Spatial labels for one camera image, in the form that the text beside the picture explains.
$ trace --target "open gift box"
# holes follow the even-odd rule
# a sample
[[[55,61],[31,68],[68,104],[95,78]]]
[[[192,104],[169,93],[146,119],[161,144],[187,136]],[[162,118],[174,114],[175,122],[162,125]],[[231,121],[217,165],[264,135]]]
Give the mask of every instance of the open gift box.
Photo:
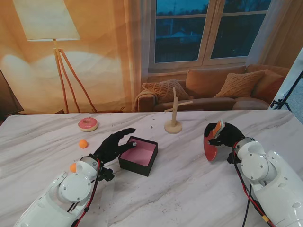
[[[148,176],[158,153],[158,143],[135,136],[131,136],[129,142],[136,142],[137,146],[119,156],[120,167]]]

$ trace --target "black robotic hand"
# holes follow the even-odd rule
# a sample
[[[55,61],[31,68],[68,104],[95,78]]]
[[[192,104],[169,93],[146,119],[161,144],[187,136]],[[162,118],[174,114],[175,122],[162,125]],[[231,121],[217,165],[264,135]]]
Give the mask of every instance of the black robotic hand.
[[[101,146],[95,151],[94,157],[100,159],[104,164],[115,160],[120,154],[135,147],[133,142],[119,146],[119,141],[124,136],[133,133],[136,129],[129,128],[118,131],[107,137]]]
[[[209,133],[216,127],[217,123],[210,123],[204,130],[204,136],[208,137]],[[225,127],[220,132],[216,139],[209,140],[211,145],[220,146],[222,144],[233,147],[236,142],[244,139],[245,136],[242,132],[234,125],[225,123]]]

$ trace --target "orange ball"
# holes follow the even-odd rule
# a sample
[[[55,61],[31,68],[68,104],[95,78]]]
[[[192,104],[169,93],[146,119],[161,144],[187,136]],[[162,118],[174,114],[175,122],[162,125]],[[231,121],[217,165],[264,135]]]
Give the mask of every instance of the orange ball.
[[[75,162],[73,164],[71,164],[70,170],[71,170],[72,173],[76,172],[76,163]]]
[[[86,140],[79,141],[79,147],[81,147],[81,148],[87,148],[88,145],[89,145],[89,143],[87,143]]]

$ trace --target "wooden toy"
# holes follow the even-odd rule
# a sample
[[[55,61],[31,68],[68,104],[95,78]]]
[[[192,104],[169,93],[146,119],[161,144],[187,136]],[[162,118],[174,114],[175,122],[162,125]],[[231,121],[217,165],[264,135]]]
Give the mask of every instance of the wooden toy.
[[[171,118],[171,120],[165,122],[164,129],[166,132],[168,132],[170,134],[177,134],[177,133],[181,132],[181,130],[182,130],[182,124],[177,121],[178,106],[187,105],[187,104],[193,103],[193,101],[178,104],[179,98],[176,96],[176,89],[173,88],[173,91],[174,91],[173,107],[171,109],[164,111],[164,112],[172,111],[172,118]]]

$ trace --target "brown couch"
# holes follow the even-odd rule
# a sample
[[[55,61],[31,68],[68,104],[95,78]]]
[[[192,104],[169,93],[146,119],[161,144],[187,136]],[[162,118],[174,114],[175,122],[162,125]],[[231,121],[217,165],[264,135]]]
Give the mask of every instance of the brown couch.
[[[178,80],[179,84],[190,95],[195,97],[190,100],[193,103],[179,106],[178,110],[263,110],[268,109],[269,103],[256,99],[254,97],[239,98],[214,98],[220,92],[225,83],[228,73],[249,73],[269,69],[281,76],[286,77],[289,69],[268,66],[268,65],[249,65],[245,66],[218,68],[218,69],[202,69],[189,70],[186,80]],[[179,103],[188,102],[189,100],[179,101]],[[139,112],[161,112],[170,109],[173,102],[158,103],[154,94],[146,94],[141,92],[137,97],[137,106]]]

